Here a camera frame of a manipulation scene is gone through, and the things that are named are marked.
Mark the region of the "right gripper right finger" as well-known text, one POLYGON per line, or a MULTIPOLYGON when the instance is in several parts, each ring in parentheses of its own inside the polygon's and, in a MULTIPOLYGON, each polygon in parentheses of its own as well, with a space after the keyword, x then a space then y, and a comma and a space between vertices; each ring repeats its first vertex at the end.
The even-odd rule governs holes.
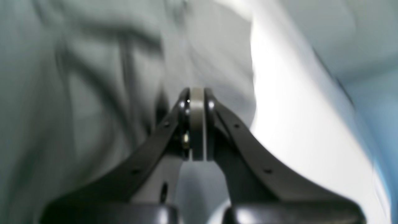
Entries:
POLYGON ((223 224, 365 224, 360 207, 273 156, 209 88, 190 92, 193 160, 223 172, 230 206, 223 224))

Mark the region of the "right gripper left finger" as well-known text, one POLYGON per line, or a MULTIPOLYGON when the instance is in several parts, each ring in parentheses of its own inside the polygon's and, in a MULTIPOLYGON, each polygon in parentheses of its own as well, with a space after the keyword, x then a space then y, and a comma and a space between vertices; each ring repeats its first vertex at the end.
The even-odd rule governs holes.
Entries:
POLYGON ((99 179, 49 203, 41 224, 179 224, 172 204, 186 154, 183 132, 190 90, 185 88, 153 134, 99 179))

